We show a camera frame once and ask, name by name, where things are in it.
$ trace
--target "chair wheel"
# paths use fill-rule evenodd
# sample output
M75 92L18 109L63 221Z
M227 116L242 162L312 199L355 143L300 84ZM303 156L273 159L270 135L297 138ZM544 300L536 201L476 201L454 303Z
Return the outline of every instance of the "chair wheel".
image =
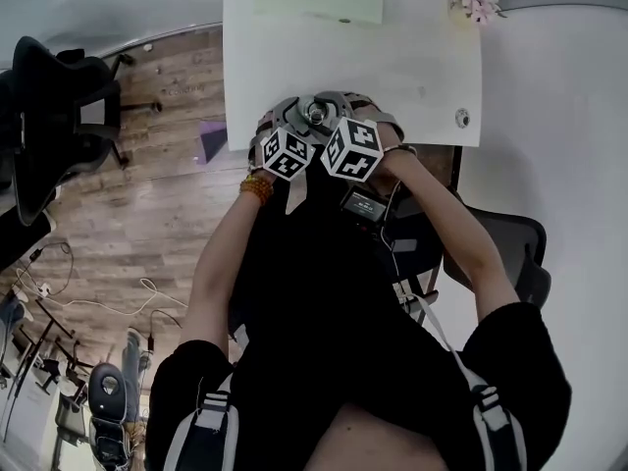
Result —
M135 64L135 58L133 56L130 56L129 54L121 54L120 62L123 65L132 66Z

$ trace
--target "hand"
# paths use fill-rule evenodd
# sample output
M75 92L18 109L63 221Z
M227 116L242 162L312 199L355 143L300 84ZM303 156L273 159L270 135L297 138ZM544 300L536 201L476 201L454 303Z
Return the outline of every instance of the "hand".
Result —
M353 101L355 99L359 99L356 94L350 93L346 95L348 101ZM366 105L361 108L357 108L353 111L355 117L360 121L365 121L369 118L370 114L380 112L381 110L375 105ZM377 124L377 132L380 135L380 141L382 142L383 148L388 148L389 146L395 146L401 144L401 140L399 136L396 135L396 131L394 127L388 123L380 122Z
M349 102L365 98L366 96L358 96L353 93L349 93L346 95ZM366 105L361 108L357 108L353 111L355 118L360 121L365 121L369 118L369 115L373 113L379 112L379 108L375 105ZM394 127L388 123L378 123L377 124L377 132L380 136L380 142L382 143L382 148L388 148L390 146L396 146L401 144L401 140L399 136L396 135L396 131ZM391 168L389 167L389 163L394 161L395 159L391 159L392 155L395 153L407 153L407 152L391 152L382 159L378 167L375 169L373 174L369 178L369 184L374 187L379 193L387 194L393 189L394 184L396 183L396 178L393 175Z
M257 127L259 128L262 124L265 124L272 119L273 119L273 112L266 112L264 116L259 121L257 121ZM267 132L268 135L270 135L271 130L264 131L264 132ZM255 166L257 167L261 165L262 165L262 145L261 143L257 143L255 145ZM273 173L270 173L269 171L266 171L265 169L257 170L255 173L253 173L253 176L262 178L270 184L273 184L275 180L277 179L277 175L274 175Z

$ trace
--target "small screen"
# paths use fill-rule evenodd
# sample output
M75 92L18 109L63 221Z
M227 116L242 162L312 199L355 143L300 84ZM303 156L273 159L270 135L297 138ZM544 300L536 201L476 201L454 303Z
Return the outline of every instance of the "small screen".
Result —
M377 223L386 212L386 205L361 193L353 192L344 203L344 209Z

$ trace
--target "orange bracelet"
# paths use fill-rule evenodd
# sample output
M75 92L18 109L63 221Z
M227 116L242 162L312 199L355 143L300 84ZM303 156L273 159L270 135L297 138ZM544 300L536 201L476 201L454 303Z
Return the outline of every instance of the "orange bracelet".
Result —
M239 191L253 192L259 197L262 206L268 202L273 195L273 186L263 178L248 175L246 179L239 185Z

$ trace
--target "black and white marker cube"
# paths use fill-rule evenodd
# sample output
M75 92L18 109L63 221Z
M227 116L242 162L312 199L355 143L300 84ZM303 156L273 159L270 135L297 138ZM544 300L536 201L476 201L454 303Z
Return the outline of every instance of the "black and white marker cube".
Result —
M291 182L312 160L313 148L284 128L262 139L263 167Z
M366 182L382 157L377 124L342 117L321 160L333 177Z

